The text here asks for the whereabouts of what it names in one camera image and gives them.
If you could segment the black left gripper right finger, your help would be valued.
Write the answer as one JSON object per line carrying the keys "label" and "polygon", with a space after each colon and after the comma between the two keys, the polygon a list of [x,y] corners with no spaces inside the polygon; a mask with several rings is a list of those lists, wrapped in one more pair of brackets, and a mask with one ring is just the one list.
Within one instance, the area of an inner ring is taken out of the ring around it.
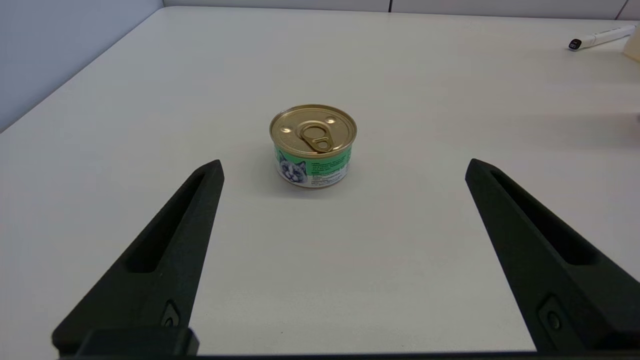
{"label": "black left gripper right finger", "polygon": [[540,353],[638,353],[640,285],[501,169],[465,181]]}

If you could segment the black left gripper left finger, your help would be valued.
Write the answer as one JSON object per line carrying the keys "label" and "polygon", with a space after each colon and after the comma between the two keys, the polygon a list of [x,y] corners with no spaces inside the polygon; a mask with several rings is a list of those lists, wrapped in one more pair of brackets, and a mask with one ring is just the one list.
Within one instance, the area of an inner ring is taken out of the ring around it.
{"label": "black left gripper left finger", "polygon": [[225,176],[197,168],[53,330],[59,353],[196,353],[189,327]]}

